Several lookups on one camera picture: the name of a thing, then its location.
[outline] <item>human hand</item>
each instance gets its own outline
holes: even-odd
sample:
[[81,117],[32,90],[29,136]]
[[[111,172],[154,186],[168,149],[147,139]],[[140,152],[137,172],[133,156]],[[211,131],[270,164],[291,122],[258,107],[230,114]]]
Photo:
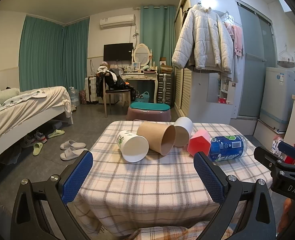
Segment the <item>human hand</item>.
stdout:
[[292,205],[292,200],[290,198],[287,198],[284,201],[284,204],[283,204],[283,214],[281,216],[281,220],[280,220],[279,226],[277,227],[277,232],[278,233],[282,232],[283,229],[285,227],[287,227],[288,224],[289,224],[289,215],[288,215],[288,212],[289,212],[289,209],[291,208],[291,205]]

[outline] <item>green curtain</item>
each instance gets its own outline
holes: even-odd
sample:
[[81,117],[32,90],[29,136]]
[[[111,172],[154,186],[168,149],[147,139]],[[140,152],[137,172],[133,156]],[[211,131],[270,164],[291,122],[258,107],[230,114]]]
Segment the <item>green curtain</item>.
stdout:
[[140,43],[152,50],[153,61],[160,66],[160,58],[166,57],[166,63],[172,65],[175,49],[175,6],[154,8],[141,7]]
[[66,88],[84,89],[89,22],[87,18],[63,29],[62,68]]
[[87,18],[63,27],[26,16],[19,52],[20,90],[84,89],[89,22]]
[[59,24],[25,17],[19,52],[20,90],[63,86],[62,29]]

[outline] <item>plastic bottle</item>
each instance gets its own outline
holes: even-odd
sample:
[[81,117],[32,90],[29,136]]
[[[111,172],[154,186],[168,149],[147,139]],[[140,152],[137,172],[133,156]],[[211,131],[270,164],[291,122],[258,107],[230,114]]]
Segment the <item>plastic bottle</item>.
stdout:
[[80,105],[79,90],[75,89],[74,87],[70,87],[69,95],[71,99],[71,104],[75,106],[79,106]]
[[240,158],[246,153],[247,142],[243,135],[216,136],[211,140],[208,157],[213,162]]

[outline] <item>silver suitcase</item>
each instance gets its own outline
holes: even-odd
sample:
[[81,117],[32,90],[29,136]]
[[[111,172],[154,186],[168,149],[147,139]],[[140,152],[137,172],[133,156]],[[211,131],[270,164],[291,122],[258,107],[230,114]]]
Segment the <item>silver suitcase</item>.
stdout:
[[159,74],[159,85],[157,89],[157,102],[172,105],[173,99],[173,76],[172,74]]

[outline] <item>sneaker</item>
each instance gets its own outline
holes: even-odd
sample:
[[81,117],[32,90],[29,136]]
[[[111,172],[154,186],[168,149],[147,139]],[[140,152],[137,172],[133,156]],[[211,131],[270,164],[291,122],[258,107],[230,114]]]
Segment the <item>sneaker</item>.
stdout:
[[28,148],[31,147],[35,144],[35,138],[34,137],[30,137],[29,135],[26,135],[23,139],[23,141],[21,142],[21,147],[22,148]]
[[41,142],[41,143],[46,143],[46,142],[47,142],[47,139],[46,139],[46,137],[44,136],[44,134],[43,134],[43,133],[40,133],[39,131],[37,131],[37,132],[35,133],[34,137],[35,137],[35,140],[36,140],[37,142]]

